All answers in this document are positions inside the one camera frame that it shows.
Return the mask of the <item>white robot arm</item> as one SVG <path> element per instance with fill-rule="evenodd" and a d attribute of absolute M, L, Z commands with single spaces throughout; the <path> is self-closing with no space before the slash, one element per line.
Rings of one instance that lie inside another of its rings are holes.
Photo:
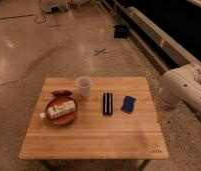
<path fill-rule="evenodd" d="M 167 107 L 174 108 L 185 101 L 201 112 L 201 66 L 190 63 L 166 71 L 159 93 Z"/>

